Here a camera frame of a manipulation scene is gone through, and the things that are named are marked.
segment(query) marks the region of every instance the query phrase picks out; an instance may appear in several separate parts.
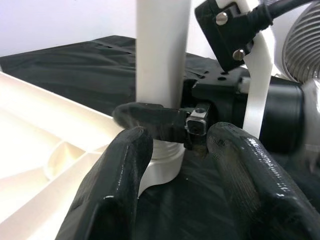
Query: white pole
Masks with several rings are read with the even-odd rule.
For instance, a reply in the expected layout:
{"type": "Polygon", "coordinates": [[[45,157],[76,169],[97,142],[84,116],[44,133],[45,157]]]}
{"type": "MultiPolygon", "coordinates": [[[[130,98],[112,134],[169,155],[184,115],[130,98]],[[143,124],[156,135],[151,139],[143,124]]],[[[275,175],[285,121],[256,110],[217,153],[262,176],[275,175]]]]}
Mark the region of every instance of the white pole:
{"type": "MultiPolygon", "coordinates": [[[[137,102],[180,107],[190,7],[191,0],[137,0],[137,102]]],[[[183,155],[181,144],[154,141],[152,161],[182,161],[183,155]]],[[[178,174],[180,166],[172,171],[178,174]]]]}

